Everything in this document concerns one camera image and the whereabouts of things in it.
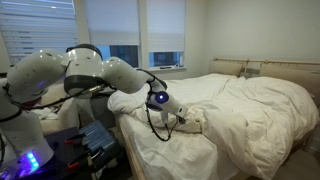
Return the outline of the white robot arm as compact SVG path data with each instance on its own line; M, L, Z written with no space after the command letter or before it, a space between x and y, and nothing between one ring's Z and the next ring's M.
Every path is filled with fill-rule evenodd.
M82 99L108 86L132 94L149 85L146 106L159 111L163 122L170 114L183 121L187 113L187 107L167 92L164 81L118 57L103 60L91 44L79 44L64 53L39 50L10 68L1 80L1 130L15 152L20 177L35 173L54 155L38 116L24 104L44 95L59 79L64 80L64 91L70 97Z

